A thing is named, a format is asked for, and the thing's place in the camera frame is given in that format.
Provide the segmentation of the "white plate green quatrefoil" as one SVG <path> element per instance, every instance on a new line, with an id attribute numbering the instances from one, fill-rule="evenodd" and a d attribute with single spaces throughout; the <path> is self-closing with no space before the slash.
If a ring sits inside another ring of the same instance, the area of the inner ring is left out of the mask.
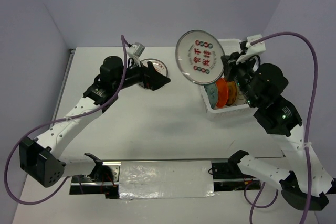
<path id="1" fill-rule="evenodd" d="M 237 87 L 237 95 L 236 95 L 236 100 L 234 102 L 234 105 L 239 106 L 239 105 L 244 105 L 246 103 L 247 102 L 246 102 L 246 99 L 244 97 L 244 94 L 241 92 L 239 87 Z"/>

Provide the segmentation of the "orange plastic plate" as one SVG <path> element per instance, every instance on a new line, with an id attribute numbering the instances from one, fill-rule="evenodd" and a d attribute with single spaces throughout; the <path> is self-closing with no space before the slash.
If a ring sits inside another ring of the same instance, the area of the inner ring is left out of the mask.
<path id="1" fill-rule="evenodd" d="M 218 101 L 217 101 L 217 107 L 223 108 L 228 100 L 228 86 L 227 82 L 221 78 L 216 82 L 217 89 L 218 89 Z"/>

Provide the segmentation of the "brown yellow patterned plate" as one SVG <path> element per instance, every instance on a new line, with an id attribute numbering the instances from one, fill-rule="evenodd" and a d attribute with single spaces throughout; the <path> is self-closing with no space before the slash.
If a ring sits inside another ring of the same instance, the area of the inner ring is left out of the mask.
<path id="1" fill-rule="evenodd" d="M 237 99 L 237 85 L 234 81 L 227 83 L 228 88 L 228 99 L 226 106 L 232 106 Z"/>

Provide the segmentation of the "white plate red characters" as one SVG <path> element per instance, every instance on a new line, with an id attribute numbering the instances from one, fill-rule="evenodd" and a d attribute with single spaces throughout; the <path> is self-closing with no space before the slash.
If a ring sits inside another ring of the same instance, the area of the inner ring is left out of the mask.
<path id="1" fill-rule="evenodd" d="M 224 50 L 219 41 L 203 30 L 183 34 L 175 47 L 175 59 L 182 75 L 197 85 L 214 83 L 223 75 L 221 57 Z"/>

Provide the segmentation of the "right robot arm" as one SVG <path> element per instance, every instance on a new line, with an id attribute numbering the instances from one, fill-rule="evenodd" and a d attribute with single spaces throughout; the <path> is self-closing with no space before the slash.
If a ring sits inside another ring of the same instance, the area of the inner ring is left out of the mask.
<path id="1" fill-rule="evenodd" d="M 278 189 L 285 201 L 297 210 L 321 211 L 335 193 L 335 178 L 323 168 L 313 148 L 305 143 L 305 127 L 296 107 L 281 94 L 288 85 L 279 67 L 264 63 L 253 70 L 255 60 L 238 63 L 240 54 L 222 56 L 224 77 L 234 81 L 247 104 L 255 108 L 254 118 L 274 138 L 290 164 L 281 169 L 239 150 L 228 159 L 233 177 L 251 175 Z"/>

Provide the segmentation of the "white plate orange sunburst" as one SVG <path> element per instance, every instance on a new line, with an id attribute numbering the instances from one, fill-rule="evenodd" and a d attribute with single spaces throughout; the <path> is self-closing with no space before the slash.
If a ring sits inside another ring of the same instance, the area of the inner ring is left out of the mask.
<path id="1" fill-rule="evenodd" d="M 148 59 L 143 59 L 141 60 L 141 62 L 147 66 L 148 65 L 148 62 L 151 62 L 153 64 L 153 67 L 155 68 L 155 70 L 168 77 L 169 76 L 169 72 L 168 72 L 168 68 L 167 66 L 164 64 L 164 62 L 158 60 L 158 59 L 154 59 L 154 58 L 148 58 Z"/>

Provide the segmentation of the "blue patterned small plate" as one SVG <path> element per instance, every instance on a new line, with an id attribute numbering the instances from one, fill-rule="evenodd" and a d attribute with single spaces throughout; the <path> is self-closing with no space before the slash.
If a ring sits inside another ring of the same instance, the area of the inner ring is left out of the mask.
<path id="1" fill-rule="evenodd" d="M 217 108 L 219 93 L 218 93 L 218 87 L 215 83 L 209 84 L 204 86 L 205 92 L 207 94 L 209 104 L 212 109 Z"/>

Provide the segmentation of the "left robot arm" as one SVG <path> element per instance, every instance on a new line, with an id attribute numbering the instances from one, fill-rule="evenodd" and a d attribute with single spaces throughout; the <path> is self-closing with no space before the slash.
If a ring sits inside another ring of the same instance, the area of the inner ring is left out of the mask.
<path id="1" fill-rule="evenodd" d="M 118 99 L 117 91 L 135 84 L 155 91 L 170 81 L 170 78 L 158 73 L 150 62 L 125 68 L 120 57 L 107 57 L 93 84 L 64 121 L 55 123 L 34 140 L 26 137 L 20 142 L 20 167 L 45 188 L 53 186 L 62 177 L 75 175 L 85 175 L 90 181 L 98 181 L 103 174 L 102 160 L 91 153 L 84 153 L 79 159 L 61 159 L 64 150 Z"/>

